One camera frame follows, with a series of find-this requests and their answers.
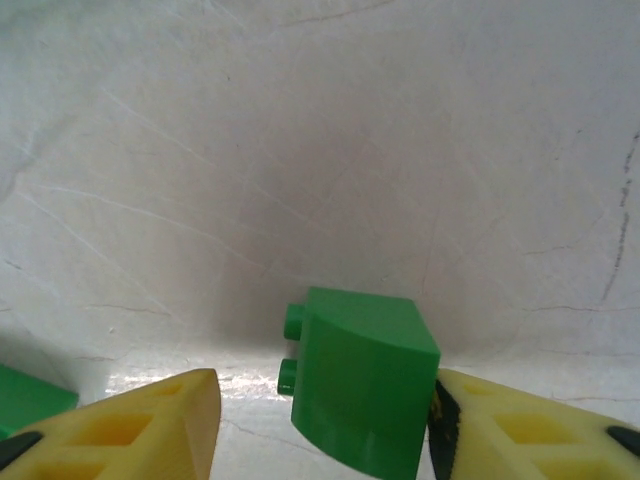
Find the green plastic block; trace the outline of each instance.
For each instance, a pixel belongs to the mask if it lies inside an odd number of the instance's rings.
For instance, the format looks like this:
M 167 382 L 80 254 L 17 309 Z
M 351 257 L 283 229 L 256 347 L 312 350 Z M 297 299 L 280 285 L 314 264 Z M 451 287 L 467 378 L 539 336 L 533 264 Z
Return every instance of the green plastic block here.
M 280 366 L 278 392 L 312 444 L 376 478 L 416 478 L 440 350 L 414 302 L 310 288 L 290 305 L 284 336 L 298 359 Z
M 0 365 L 0 440 L 77 404 L 76 393 Z

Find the rectangular cutout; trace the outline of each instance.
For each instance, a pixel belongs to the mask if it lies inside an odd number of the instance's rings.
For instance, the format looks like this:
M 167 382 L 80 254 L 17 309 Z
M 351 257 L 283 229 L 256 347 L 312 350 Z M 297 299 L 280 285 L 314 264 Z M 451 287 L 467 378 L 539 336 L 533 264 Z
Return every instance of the rectangular cutout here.
M 95 480 L 104 465 L 92 463 L 52 463 L 39 465 L 29 480 Z
M 471 383 L 467 383 L 466 385 L 464 385 L 464 389 L 471 395 L 493 395 L 493 392 L 488 388 L 481 387 L 479 385 L 473 385 Z
M 104 415 L 73 438 L 69 445 L 131 445 L 152 418 L 151 415 L 143 413 Z
M 518 444 L 562 445 L 577 443 L 571 432 L 553 418 L 540 413 L 495 415 L 498 426 Z
M 612 465 L 602 459 L 553 459 L 536 462 L 549 480 L 627 480 Z

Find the green lego brick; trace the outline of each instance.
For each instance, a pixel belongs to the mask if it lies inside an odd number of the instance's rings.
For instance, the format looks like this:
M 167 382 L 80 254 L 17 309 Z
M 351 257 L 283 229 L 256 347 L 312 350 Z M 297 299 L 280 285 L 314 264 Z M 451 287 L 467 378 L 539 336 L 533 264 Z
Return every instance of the green lego brick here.
M 0 365 L 0 440 L 78 404 L 78 395 Z
M 415 479 L 440 362 L 415 303 L 310 288 L 284 334 L 300 342 L 278 378 L 298 431 L 360 472 Z

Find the black rubber pad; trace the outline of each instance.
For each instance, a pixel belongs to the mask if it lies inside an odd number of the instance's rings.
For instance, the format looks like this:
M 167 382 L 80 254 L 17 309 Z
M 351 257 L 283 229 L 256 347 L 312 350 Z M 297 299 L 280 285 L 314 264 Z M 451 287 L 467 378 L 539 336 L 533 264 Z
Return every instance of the black rubber pad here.
M 453 472 L 458 444 L 460 406 L 436 380 L 429 412 L 429 452 L 437 480 L 449 480 Z
M 25 432 L 0 442 L 0 471 L 42 440 L 40 432 Z
M 607 433 L 621 446 L 640 458 L 640 432 L 626 427 L 609 427 Z

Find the lego stud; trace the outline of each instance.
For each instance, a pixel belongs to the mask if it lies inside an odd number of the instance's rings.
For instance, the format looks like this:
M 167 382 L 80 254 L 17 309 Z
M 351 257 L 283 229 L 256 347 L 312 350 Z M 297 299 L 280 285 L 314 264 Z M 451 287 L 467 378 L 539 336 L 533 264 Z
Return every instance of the lego stud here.
M 280 373 L 278 374 L 278 393 L 280 395 L 293 396 L 293 390 L 296 386 L 296 370 L 298 369 L 298 361 L 291 358 L 285 358 L 280 364 Z
M 302 334 L 302 321 L 304 320 L 304 305 L 289 304 L 287 317 L 284 321 L 284 338 L 287 340 L 300 340 Z

